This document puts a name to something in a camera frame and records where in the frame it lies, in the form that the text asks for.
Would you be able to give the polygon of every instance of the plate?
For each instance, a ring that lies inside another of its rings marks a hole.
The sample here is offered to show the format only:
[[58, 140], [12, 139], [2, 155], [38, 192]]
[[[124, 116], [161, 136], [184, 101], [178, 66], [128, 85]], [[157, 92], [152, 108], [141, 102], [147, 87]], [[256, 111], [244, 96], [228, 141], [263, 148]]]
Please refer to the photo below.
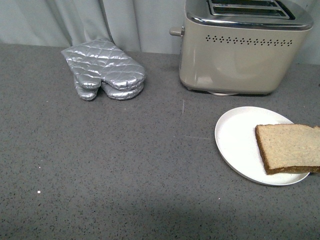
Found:
[[293, 124], [286, 117], [261, 107], [242, 106], [223, 114], [215, 126], [215, 141], [226, 163], [256, 183], [285, 186], [298, 183], [309, 173], [267, 175], [256, 141], [256, 125]]

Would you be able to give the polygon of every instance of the silver oven mitt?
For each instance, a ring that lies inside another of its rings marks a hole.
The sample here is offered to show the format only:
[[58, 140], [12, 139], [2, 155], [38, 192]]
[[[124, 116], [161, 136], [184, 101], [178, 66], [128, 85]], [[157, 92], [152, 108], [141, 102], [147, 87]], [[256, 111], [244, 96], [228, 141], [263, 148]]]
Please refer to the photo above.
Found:
[[84, 100], [97, 96], [102, 81], [108, 85], [102, 88], [108, 97], [118, 100], [131, 99], [144, 87], [145, 69], [108, 39], [72, 46], [61, 53], [74, 74], [75, 89]]

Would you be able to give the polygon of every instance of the bread slice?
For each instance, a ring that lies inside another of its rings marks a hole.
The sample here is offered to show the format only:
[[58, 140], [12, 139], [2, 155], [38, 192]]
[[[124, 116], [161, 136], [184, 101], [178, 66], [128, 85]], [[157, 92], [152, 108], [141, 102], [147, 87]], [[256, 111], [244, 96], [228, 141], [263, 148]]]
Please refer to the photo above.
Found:
[[266, 174], [320, 173], [320, 127], [257, 125], [255, 137]]

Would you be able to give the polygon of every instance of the toaster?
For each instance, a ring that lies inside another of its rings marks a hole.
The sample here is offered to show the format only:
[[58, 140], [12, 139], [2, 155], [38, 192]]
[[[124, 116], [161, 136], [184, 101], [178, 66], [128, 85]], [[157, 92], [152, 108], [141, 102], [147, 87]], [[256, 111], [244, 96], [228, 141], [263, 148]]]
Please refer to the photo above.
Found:
[[189, 90], [269, 94], [313, 26], [289, 0], [186, 0], [179, 77]]

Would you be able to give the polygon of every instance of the curtain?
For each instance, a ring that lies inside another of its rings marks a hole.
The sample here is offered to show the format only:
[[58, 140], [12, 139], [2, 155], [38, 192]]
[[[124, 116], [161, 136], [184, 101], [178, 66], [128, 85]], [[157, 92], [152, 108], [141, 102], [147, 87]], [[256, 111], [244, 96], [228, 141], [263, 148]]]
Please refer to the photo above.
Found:
[[0, 42], [69, 47], [108, 38], [98, 0], [1, 0]]
[[[320, 1], [292, 1], [314, 20], [295, 62], [320, 65]], [[183, 25], [184, 5], [185, 0], [0, 0], [0, 42], [69, 47], [107, 37], [125, 51], [179, 54], [181, 39], [169, 29]]]

